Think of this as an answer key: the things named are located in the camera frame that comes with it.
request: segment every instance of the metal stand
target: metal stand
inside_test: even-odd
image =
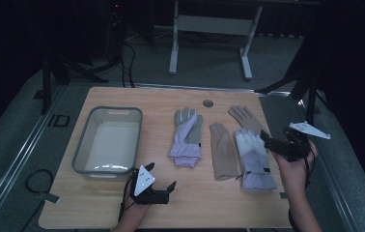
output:
[[[245,79],[252,78],[251,68],[249,66],[248,53],[251,46],[252,39],[255,35],[255,30],[258,25],[258,20],[261,15],[263,7],[257,7],[253,20],[221,18],[221,17],[207,17],[207,16],[193,16],[179,14],[179,1],[174,1],[174,32],[173,32],[173,47],[171,50],[170,74],[177,73],[177,62],[179,55],[179,31],[193,31],[205,33],[220,33],[247,36],[248,40],[244,48],[239,51],[240,59]]]

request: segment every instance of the human hand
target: human hand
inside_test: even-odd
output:
[[[150,209],[151,205],[140,205],[135,203],[135,201],[130,197],[130,185],[128,185],[126,190],[125,199],[125,210],[123,212],[122,218],[116,227],[111,230],[112,232],[131,232],[135,231],[140,225],[141,221],[147,211]]]
[[[281,155],[271,152],[278,163],[282,184],[288,194],[301,195],[305,192],[306,174],[311,170],[311,163],[314,160],[314,156],[316,157],[318,155],[315,144],[310,140],[309,143],[311,147],[311,152],[309,152],[307,157],[309,170],[306,167],[304,159],[288,162]]]

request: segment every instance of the translucent storage bin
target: translucent storage bin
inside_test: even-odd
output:
[[[87,179],[126,180],[135,164],[143,113],[135,107],[91,110],[72,167]]]

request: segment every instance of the wooden table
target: wooden table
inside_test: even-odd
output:
[[[213,107],[204,107],[203,100],[213,101]],[[214,180],[210,124],[223,124],[234,139],[234,132],[240,125],[228,114],[228,109],[236,104],[247,105],[267,128],[260,101],[257,95],[249,92],[92,88],[50,191],[60,196],[61,200],[57,205],[45,203],[40,226],[46,229],[99,229],[117,224],[125,183],[86,180],[71,167],[90,110],[104,105],[134,106],[143,111],[136,167],[155,163],[151,171],[156,177],[154,189],[166,189],[177,181],[169,204],[153,205],[140,228],[290,228],[289,204],[280,197],[280,192],[284,190],[278,166],[270,154],[269,166],[278,186],[273,191],[245,191],[241,189],[240,178],[223,182]],[[194,168],[176,167],[168,158],[176,129],[175,111],[186,106],[196,109],[204,117],[203,158]]]

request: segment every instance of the stand leg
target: stand leg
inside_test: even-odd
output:
[[[173,48],[171,50],[170,68],[168,73],[177,73],[177,62],[179,59],[179,1],[174,1],[174,27],[173,27]]]
[[[261,16],[263,7],[258,7],[257,12],[255,13],[254,19],[252,20],[252,23],[249,27],[249,33],[248,33],[248,40],[246,42],[245,48],[241,48],[239,51],[240,54],[240,60],[242,62],[242,68],[243,68],[243,74],[245,75],[245,79],[252,79],[252,72],[251,68],[249,66],[249,60],[248,60],[248,52],[249,47],[252,44],[252,39],[255,36],[255,30],[258,25],[259,18]]]

